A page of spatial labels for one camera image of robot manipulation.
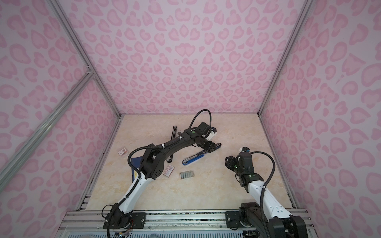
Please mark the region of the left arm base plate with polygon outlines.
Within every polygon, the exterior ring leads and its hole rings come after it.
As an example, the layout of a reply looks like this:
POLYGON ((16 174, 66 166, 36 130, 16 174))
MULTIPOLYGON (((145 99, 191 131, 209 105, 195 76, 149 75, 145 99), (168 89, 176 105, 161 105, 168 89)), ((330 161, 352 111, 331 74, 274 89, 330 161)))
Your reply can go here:
POLYGON ((107 214, 103 229, 143 229, 147 214, 144 212, 132 212, 123 214, 115 212, 113 215, 107 214))

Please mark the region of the blue stapler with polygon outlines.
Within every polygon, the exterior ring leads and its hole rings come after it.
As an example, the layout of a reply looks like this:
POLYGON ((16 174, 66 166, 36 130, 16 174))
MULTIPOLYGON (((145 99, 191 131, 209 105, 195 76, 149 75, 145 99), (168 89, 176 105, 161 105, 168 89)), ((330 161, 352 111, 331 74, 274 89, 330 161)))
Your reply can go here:
POLYGON ((200 151, 200 152, 198 152, 197 154, 194 154, 194 155, 192 155, 192 156, 190 156, 190 157, 185 158, 185 159, 182 161, 182 165, 183 165, 183 166, 186 166, 186 165, 188 165, 188 164, 190 164, 190 163, 193 163, 194 161, 197 161, 198 159, 204 157, 206 154, 209 154, 209 152, 207 152, 207 151, 205 151, 205 150, 200 151))

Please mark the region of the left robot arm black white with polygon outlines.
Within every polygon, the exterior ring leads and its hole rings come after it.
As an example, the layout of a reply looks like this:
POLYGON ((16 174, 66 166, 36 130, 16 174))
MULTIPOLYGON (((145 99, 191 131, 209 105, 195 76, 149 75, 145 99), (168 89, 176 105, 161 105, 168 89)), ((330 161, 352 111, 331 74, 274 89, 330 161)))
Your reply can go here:
POLYGON ((122 199, 112 205, 110 212, 105 217, 105 221, 114 223, 114 227, 125 227, 122 223, 127 222, 127 217, 133 212, 137 201, 143 194, 148 185, 164 172, 164 165, 170 156, 178 151, 197 145, 206 152, 216 150, 216 144, 212 138, 217 135, 217 129, 210 126, 202 126, 186 129, 179 135, 163 144, 140 147, 131 152, 128 156, 130 167, 138 173, 130 188, 122 199), (140 162, 140 166, 135 167, 131 158, 132 155, 140 150, 145 150, 140 162))

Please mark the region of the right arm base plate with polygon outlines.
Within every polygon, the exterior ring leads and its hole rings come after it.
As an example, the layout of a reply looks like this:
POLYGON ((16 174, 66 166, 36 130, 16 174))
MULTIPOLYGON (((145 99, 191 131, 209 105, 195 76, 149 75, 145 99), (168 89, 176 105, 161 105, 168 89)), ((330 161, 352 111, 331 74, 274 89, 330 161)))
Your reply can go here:
POLYGON ((225 212, 226 227, 232 230, 238 230, 239 228, 253 228, 256 227, 247 221, 244 221, 239 211, 227 211, 225 212))

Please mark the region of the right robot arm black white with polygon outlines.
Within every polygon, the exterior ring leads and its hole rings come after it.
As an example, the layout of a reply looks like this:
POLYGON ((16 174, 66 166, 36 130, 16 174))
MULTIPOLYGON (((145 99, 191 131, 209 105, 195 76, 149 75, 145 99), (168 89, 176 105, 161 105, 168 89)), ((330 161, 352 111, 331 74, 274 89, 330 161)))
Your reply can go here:
POLYGON ((247 147, 236 156, 225 158, 225 167, 235 173, 240 186, 255 200, 242 203, 237 212, 226 212, 227 228, 255 228, 254 237, 263 238, 307 238, 304 219, 285 209, 269 191, 268 185, 275 173, 276 163, 272 156, 262 151, 251 152, 247 147), (252 155, 268 157, 272 169, 267 179, 255 172, 252 155))

